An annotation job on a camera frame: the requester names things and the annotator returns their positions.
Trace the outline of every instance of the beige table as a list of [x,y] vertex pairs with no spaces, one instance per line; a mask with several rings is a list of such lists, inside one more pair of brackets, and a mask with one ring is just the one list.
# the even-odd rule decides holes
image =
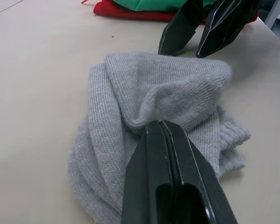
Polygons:
[[[0,13],[0,224],[92,223],[67,177],[89,68],[113,52],[157,52],[166,25],[94,16],[93,5],[24,0]],[[231,207],[240,224],[280,223],[280,41],[258,20],[209,58],[233,67],[221,104],[252,132],[239,148],[247,167],[223,179]]]

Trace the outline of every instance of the table surface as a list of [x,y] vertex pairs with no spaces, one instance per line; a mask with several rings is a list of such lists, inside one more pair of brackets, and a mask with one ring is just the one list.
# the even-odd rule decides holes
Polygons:
[[[89,68],[109,53],[156,53],[166,26],[94,16],[94,4],[24,0],[0,13],[0,224],[92,223],[67,177]],[[208,58],[232,66],[221,105],[252,132],[238,148],[247,167],[224,191],[240,224],[280,223],[280,41],[257,20]]]

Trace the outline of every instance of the gray sock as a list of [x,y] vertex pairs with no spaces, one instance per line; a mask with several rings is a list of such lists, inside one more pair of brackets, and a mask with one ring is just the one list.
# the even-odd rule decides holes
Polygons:
[[110,55],[91,69],[69,177],[96,223],[120,223],[125,169],[153,120],[179,124],[218,176],[244,166],[234,147],[250,133],[217,105],[230,78],[221,61],[148,53]]

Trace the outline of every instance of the red fabric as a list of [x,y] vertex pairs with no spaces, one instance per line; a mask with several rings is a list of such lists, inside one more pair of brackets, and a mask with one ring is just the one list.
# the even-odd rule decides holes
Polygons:
[[[135,12],[133,10],[124,8],[123,6],[115,3],[112,0],[102,0],[98,2],[93,12],[97,15],[101,16],[113,16],[113,17],[121,17],[121,18],[130,18],[130,19],[143,19],[143,20],[161,20],[161,21],[170,21],[175,13],[164,13],[164,12],[149,12],[149,11],[142,11],[142,12]],[[248,21],[253,22],[257,19],[257,15]]]

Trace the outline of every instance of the green cloth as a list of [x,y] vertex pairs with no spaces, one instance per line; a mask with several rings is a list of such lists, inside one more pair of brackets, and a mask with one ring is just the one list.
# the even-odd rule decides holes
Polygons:
[[[186,0],[113,0],[117,4],[133,11],[173,12],[180,9]],[[203,6],[213,4],[216,0],[203,0]]]

